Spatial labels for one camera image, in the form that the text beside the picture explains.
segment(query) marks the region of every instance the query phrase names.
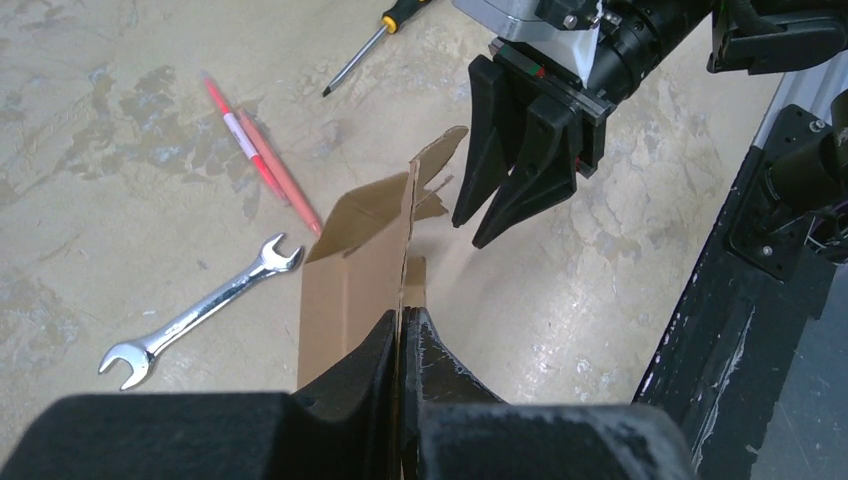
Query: wrench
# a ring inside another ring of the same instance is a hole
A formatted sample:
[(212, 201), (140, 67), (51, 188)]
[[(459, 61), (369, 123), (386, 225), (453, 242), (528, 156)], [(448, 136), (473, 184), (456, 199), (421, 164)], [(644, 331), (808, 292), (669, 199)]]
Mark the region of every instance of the wrench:
[(285, 236), (285, 233), (278, 233), (269, 238), (259, 250), (259, 256), (249, 267), (229, 282), (218, 287), (206, 298), (194, 304), (182, 315), (171, 320), (164, 327), (150, 335), (115, 344), (106, 352), (100, 362), (98, 373), (105, 372), (116, 360), (120, 359), (127, 362), (132, 369), (130, 378), (121, 385), (122, 391), (144, 381), (152, 372), (156, 357), (169, 345), (200, 325), (224, 305), (235, 300), (247, 289), (259, 283), (260, 280), (297, 268), (303, 258), (302, 246), (298, 247), (290, 257), (284, 257), (274, 250), (279, 243), (282, 243)]

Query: wrench head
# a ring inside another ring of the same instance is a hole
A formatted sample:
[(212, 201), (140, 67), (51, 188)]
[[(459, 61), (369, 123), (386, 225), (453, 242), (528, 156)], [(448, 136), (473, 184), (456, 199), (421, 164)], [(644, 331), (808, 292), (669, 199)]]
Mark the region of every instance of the wrench head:
[(132, 373), (130, 378), (121, 385), (121, 391), (132, 388), (141, 383), (150, 374), (153, 369), (154, 357), (142, 345), (136, 342), (118, 343), (106, 352), (103, 360), (100, 362), (100, 369), (97, 373), (103, 373), (115, 363), (116, 360), (123, 360), (130, 365)]
[(285, 233), (274, 235), (262, 245), (262, 249), (259, 251), (259, 258), (262, 260), (262, 265), (275, 273), (294, 270), (300, 265), (300, 261), (303, 260), (303, 246), (297, 247), (297, 250), (288, 257), (277, 253), (276, 247), (283, 243), (285, 237)]

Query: cardboard box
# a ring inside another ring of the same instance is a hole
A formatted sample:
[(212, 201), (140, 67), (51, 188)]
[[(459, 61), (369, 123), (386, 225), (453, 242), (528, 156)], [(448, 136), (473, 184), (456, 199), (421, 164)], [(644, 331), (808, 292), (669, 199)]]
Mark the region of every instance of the cardboard box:
[(426, 263), (407, 255), (412, 224), (447, 213), (425, 187), (467, 132), (449, 129), (412, 159), (409, 172), (336, 202), (303, 265), (297, 388), (356, 348), (387, 310), (424, 306)]

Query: screwdriver handle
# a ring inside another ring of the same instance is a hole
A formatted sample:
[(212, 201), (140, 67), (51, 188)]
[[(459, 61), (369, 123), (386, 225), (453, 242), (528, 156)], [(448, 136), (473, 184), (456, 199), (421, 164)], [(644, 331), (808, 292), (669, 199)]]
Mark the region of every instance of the screwdriver handle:
[(409, 20), (415, 12), (426, 7), (433, 0), (397, 0), (395, 5), (383, 12), (383, 25), (389, 33), (395, 33), (403, 22)]

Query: screwdriver shaft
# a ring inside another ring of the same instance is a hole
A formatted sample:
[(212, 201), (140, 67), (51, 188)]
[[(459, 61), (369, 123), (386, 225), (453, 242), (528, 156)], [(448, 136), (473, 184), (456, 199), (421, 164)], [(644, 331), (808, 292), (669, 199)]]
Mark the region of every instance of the screwdriver shaft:
[(322, 96), (326, 97), (333, 90), (338, 88), (338, 86), (341, 85), (341, 83), (348, 76), (348, 74), (350, 74), (350, 72), (353, 71), (353, 68), (356, 67), (356, 65), (363, 58), (365, 58), (365, 56), (368, 54), (368, 52), (370, 52), (371, 49), (374, 48), (374, 45), (377, 45), (377, 43), (380, 41), (380, 39), (383, 38), (383, 36), (388, 31), (389, 31), (388, 25), (383, 25), (379, 30), (377, 30), (377, 33), (375, 33), (374, 36), (371, 37), (371, 40), (368, 40), (368, 43), (366, 43), (364, 47), (359, 49), (359, 51), (356, 52), (356, 55), (354, 55), (353, 58), (351, 58), (350, 61), (348, 61), (345, 64), (344, 68), (342, 68), (342, 70), (338, 74), (336, 74), (335, 77), (333, 77), (333, 80), (331, 80), (330, 84), (327, 85), (327, 88), (324, 89)]

